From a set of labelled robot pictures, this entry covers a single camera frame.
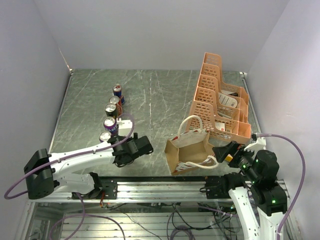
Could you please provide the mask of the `purple Fanta can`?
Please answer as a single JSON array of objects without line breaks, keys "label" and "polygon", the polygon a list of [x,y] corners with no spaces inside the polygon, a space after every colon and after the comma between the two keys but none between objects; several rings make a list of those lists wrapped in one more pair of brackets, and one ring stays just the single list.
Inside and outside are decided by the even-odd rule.
[{"label": "purple Fanta can", "polygon": [[112,136],[118,135],[119,127],[117,125],[117,120],[112,116],[108,116],[104,119],[103,126]]}]

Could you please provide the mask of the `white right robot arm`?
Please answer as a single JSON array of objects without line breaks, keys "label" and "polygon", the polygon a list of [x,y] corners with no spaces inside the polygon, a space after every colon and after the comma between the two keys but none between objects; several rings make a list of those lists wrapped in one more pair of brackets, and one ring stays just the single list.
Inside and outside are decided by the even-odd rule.
[{"label": "white right robot arm", "polygon": [[246,240],[284,239],[281,221],[288,208],[287,194],[277,182],[279,164],[266,149],[265,138],[247,146],[231,141],[213,147],[216,162],[226,162],[239,173],[225,175],[221,194],[231,198]]}]

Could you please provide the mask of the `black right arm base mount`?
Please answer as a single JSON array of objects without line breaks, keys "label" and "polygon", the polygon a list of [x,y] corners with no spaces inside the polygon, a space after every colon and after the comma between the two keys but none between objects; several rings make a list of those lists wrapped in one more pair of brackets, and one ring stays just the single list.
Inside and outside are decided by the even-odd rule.
[{"label": "black right arm base mount", "polygon": [[232,172],[223,176],[205,177],[204,187],[199,192],[205,193],[207,199],[229,199],[229,190],[238,187],[246,188],[244,178],[240,173]]}]

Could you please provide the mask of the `red cola can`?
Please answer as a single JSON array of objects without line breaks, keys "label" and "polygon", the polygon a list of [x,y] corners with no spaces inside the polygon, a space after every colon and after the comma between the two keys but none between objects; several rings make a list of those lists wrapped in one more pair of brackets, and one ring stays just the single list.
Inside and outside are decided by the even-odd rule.
[{"label": "red cola can", "polygon": [[113,95],[112,97],[110,97],[109,102],[116,105],[118,115],[120,116],[123,113],[121,99],[118,96]]}]

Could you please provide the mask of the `black yellow soda can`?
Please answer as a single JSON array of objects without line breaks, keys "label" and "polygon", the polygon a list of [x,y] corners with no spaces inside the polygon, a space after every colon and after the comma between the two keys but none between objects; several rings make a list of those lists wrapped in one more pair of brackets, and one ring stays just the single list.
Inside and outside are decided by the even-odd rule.
[{"label": "black yellow soda can", "polygon": [[113,117],[114,119],[117,119],[119,116],[118,107],[115,103],[107,103],[104,107],[104,111],[108,117]]}]

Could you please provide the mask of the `blue silver energy drink can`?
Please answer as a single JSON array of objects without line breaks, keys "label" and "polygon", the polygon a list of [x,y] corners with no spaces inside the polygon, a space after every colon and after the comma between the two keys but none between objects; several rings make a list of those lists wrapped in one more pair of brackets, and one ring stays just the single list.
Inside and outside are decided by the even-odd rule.
[{"label": "blue silver energy drink can", "polygon": [[113,87],[112,87],[112,91],[113,91],[113,94],[117,97],[119,97],[120,101],[121,101],[121,104],[124,105],[125,104],[125,96],[123,94],[123,88],[120,84],[115,84]]}]

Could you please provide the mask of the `watermelon print canvas bag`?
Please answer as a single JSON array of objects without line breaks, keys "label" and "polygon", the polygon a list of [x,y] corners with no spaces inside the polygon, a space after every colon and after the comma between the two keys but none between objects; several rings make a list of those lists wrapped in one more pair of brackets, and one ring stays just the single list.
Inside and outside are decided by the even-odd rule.
[{"label": "watermelon print canvas bag", "polygon": [[[197,120],[199,127],[183,131],[183,126],[189,120]],[[177,135],[166,141],[164,149],[166,161],[172,176],[180,175],[196,168],[213,170],[219,163],[209,143],[210,133],[204,129],[199,116],[191,115],[179,126]]]}]

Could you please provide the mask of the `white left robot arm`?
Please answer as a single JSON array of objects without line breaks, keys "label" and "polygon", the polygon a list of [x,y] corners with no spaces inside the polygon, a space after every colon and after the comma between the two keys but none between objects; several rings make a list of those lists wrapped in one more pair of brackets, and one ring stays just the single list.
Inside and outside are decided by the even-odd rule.
[{"label": "white left robot arm", "polygon": [[34,153],[24,172],[30,200],[38,200],[53,192],[79,193],[84,199],[98,199],[107,193],[97,173],[77,174],[77,171],[102,164],[118,168],[132,164],[137,158],[154,151],[147,136],[113,136],[108,141],[70,152],[49,154],[46,149]]}]

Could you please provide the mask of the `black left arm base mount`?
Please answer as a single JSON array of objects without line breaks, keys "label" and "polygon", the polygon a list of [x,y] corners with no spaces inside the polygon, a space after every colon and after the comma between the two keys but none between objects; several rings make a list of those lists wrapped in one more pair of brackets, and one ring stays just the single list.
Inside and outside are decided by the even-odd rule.
[{"label": "black left arm base mount", "polygon": [[95,188],[89,193],[79,195],[83,200],[115,200],[118,194],[118,184],[114,181],[106,181],[102,183],[102,187]]}]

